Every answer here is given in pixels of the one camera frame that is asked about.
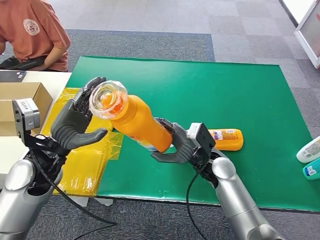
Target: person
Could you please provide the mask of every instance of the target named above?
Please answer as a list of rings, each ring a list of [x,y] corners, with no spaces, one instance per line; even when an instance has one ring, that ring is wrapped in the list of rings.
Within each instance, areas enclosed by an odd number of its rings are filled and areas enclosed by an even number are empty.
[[[14,56],[1,63],[2,69],[43,57],[42,65],[30,70],[67,72],[70,39],[51,5],[43,0],[0,0],[0,55],[6,42]]]

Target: printed logo on shirt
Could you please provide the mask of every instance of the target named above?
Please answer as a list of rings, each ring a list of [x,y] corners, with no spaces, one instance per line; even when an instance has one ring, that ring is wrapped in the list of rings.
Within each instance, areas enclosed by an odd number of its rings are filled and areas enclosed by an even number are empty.
[[[40,32],[39,25],[34,20],[32,19],[25,19],[23,21],[23,27],[26,29],[27,33],[31,36],[37,35]]]

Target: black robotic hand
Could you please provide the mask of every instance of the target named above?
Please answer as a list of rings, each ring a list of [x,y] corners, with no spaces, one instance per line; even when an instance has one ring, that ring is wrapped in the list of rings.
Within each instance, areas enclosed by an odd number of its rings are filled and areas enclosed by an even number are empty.
[[[68,100],[51,127],[51,137],[66,150],[97,143],[103,138],[108,132],[104,128],[85,132],[92,118],[89,110],[90,95],[105,81],[105,77],[96,77],[80,88],[73,99]]]
[[[177,123],[171,123],[165,118],[155,118],[172,135],[172,144],[177,149],[174,153],[154,151],[151,156],[161,163],[184,164],[190,161],[194,154],[195,144],[187,138],[187,132]]]

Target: bottle label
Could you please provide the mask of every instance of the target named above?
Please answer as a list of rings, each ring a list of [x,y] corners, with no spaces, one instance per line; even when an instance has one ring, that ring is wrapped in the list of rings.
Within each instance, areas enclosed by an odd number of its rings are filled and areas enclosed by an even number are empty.
[[[209,133],[214,140],[235,140],[238,139],[237,132],[233,129],[213,130],[209,129]]]
[[[312,156],[317,155],[320,152],[320,139],[315,141],[310,146],[306,147],[302,152],[302,155],[305,158],[311,158]]]

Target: black laptop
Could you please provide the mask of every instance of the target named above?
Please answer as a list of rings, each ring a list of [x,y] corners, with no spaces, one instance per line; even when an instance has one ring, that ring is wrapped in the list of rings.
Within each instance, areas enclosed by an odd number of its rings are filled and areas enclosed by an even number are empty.
[[[20,83],[26,74],[26,71],[0,71],[0,83]]]

